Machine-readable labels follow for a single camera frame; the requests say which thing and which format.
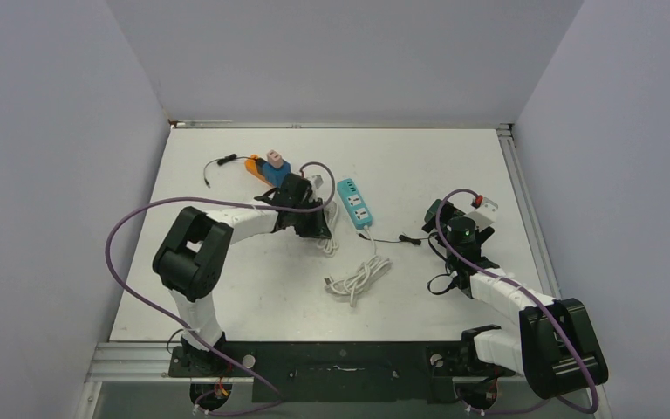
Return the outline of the blue plug adapter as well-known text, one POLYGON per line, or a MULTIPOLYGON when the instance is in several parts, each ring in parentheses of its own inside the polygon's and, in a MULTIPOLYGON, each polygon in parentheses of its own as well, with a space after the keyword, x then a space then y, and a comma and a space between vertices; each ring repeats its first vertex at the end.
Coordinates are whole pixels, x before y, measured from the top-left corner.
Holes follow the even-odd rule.
POLYGON ((278 168, 271 163, 265 161, 263 163, 263 178, 272 187, 278 188, 284 181, 284 178, 291 172, 291 165, 287 161, 283 161, 278 168))

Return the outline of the green cube plug adapter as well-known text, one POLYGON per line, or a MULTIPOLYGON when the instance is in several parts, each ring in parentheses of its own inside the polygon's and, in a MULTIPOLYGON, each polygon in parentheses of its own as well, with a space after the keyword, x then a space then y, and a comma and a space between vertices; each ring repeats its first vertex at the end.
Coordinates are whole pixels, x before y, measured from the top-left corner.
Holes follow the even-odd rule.
POLYGON ((436 199, 431 206, 427 209, 425 216, 424 216, 424 225, 422 227, 422 230, 425 232, 430 232, 435 228, 435 218, 436 214, 438 213, 438 207, 440 205, 440 200, 436 199))

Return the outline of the teal power strip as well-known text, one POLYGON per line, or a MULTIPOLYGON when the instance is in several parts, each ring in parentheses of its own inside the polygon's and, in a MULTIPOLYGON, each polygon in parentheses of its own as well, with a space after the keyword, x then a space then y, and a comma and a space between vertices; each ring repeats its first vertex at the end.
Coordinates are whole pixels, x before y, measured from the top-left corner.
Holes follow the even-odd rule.
POLYGON ((365 230, 373 224, 371 211, 354 180, 347 178, 337 182, 338 195, 357 230, 365 230))

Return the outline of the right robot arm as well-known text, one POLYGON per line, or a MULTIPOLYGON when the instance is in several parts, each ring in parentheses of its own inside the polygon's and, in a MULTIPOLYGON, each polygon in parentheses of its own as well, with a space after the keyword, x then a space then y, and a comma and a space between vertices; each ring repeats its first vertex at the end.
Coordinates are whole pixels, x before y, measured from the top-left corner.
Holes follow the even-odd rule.
POLYGON ((482 253, 493 235, 497 207, 478 196, 465 213, 435 200, 422 227, 433 240, 450 280, 440 291, 460 291, 510 320, 517 333, 489 325, 465 331, 458 361, 471 374, 490 364, 526 379, 542 399, 604 384, 609 368, 585 305, 577 299, 555 299, 513 279, 482 253))

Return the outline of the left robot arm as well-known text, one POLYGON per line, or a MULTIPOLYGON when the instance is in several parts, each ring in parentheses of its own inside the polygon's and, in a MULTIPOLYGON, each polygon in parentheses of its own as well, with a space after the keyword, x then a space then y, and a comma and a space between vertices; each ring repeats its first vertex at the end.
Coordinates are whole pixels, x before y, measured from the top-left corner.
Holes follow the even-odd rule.
POLYGON ((152 263, 186 323, 181 347, 201 374, 220 372, 225 337, 212 296, 229 247, 245 239, 292 228, 305 239, 332 237, 318 197, 322 181, 287 174, 282 183, 241 208, 202 211, 184 208, 174 220, 152 263))

